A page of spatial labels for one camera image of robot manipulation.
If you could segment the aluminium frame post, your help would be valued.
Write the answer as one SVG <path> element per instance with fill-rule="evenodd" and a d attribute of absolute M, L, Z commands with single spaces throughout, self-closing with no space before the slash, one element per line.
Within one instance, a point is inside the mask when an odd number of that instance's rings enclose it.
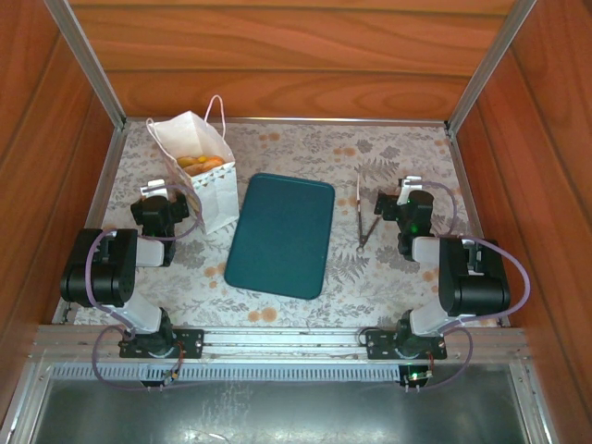
<path fill-rule="evenodd" d="M 457 136 L 479 95 L 484 90 L 536 3 L 537 0 L 516 0 L 514 2 L 509 15 L 501 25 L 499 32 L 487 49 L 448 119 L 448 131 L 451 136 Z"/>
<path fill-rule="evenodd" d="M 122 130 L 127 121 L 111 82 L 68 0 L 43 0 L 72 54 L 91 84 L 115 128 Z"/>

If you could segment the teal plastic tray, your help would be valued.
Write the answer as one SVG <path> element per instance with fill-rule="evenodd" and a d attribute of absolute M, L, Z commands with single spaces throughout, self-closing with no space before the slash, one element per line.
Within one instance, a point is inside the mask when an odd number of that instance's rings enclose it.
<path fill-rule="evenodd" d="M 323 181 L 253 175 L 228 253 L 226 282 L 305 301 L 319 297 L 335 196 Z"/>

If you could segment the aluminium table edge strip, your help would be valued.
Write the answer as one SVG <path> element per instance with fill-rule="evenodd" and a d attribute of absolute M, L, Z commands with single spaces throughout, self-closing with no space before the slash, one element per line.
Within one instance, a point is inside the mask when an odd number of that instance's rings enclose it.
<path fill-rule="evenodd" d="M 121 129 L 114 129 L 113 131 L 101 175 L 84 223 L 85 228 L 99 228 L 102 226 L 129 129 L 130 124 L 126 122 Z"/>
<path fill-rule="evenodd" d="M 285 124 L 339 125 L 380 127 L 446 128 L 447 122 L 436 119 L 376 119 L 376 118 L 319 118 L 319 117 L 227 117 L 226 124 Z"/>
<path fill-rule="evenodd" d="M 482 229 L 482 224 L 477 213 L 475 199 L 471 190 L 471 186 L 462 159 L 461 150 L 456 139 L 456 135 L 448 129 L 446 130 L 446 134 L 450 142 L 450 157 L 454 165 L 454 170 L 458 181 L 458 214 L 465 214 L 467 219 L 466 227 L 461 228 L 461 217 L 457 215 L 457 222 L 454 233 L 461 235 L 462 237 L 477 237 L 485 239 L 486 241 L 493 241 L 494 243 L 497 243 L 493 238 L 486 238 L 484 236 L 484 231 Z"/>

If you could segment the grey metal sheet panel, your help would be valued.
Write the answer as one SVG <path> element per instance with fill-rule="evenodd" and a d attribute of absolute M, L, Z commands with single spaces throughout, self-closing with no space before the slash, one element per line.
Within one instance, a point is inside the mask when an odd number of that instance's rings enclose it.
<path fill-rule="evenodd" d="M 50 385 L 33 444 L 538 444 L 509 371 L 473 366 L 441 388 L 216 381 L 160 393 Z"/>

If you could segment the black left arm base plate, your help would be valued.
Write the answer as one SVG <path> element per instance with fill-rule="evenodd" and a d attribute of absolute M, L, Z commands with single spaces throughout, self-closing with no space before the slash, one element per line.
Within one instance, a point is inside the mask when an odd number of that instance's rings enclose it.
<path fill-rule="evenodd" d="M 181 355 L 186 359 L 200 359 L 204 347 L 204 331 L 202 329 L 173 328 L 170 345 L 148 348 L 140 345 L 143 335 L 133 341 L 121 340 L 118 343 L 119 357 L 145 359 L 177 359 Z"/>

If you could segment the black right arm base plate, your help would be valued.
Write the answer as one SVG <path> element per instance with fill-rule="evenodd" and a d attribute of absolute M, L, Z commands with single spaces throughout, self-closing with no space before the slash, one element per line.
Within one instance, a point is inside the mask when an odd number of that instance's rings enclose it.
<path fill-rule="evenodd" d="M 444 360 L 448 357 L 442 337 L 420 337 L 407 331 L 371 328 L 364 332 L 370 360 Z"/>

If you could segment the white paper gift bag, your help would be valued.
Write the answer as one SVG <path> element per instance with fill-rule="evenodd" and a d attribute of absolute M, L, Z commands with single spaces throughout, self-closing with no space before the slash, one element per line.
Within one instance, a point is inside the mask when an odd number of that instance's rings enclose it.
<path fill-rule="evenodd" d="M 221 96 L 216 94 L 210 99 L 201 117 L 192 111 L 163 121 L 149 117 L 145 126 L 171 180 L 188 188 L 188 201 L 201 218 L 204 232 L 211 234 L 236 221 L 240 215 L 236 159 L 226 140 L 228 129 Z M 226 164 L 191 177 L 177 163 L 182 156 L 197 157 L 197 164 L 219 156 Z"/>

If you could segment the aluminium mounting rail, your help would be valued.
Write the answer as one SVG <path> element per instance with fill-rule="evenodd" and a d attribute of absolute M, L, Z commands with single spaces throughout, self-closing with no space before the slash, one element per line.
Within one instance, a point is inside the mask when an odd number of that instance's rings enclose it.
<path fill-rule="evenodd" d="M 41 326 L 29 359 L 47 363 L 88 363 L 101 326 Z M 524 331 L 513 327 L 470 327 L 473 364 L 529 362 Z M 364 337 L 353 327 L 206 327 L 203 354 L 191 364 L 361 364 Z"/>

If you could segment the tongs with white tips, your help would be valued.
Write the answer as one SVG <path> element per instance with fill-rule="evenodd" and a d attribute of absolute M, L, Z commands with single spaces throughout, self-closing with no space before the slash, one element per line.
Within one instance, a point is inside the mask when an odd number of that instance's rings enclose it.
<path fill-rule="evenodd" d="M 370 228 L 364 232 L 364 222 L 363 222 L 363 215 L 362 215 L 362 203 L 361 203 L 361 175 L 357 174 L 356 180 L 356 222 L 357 222 L 357 238 L 358 238 L 358 246 L 356 248 L 356 252 L 358 254 L 364 253 L 364 247 L 368 242 L 370 236 L 374 233 L 379 221 L 381 220 L 380 216 L 377 216 L 370 226 Z"/>

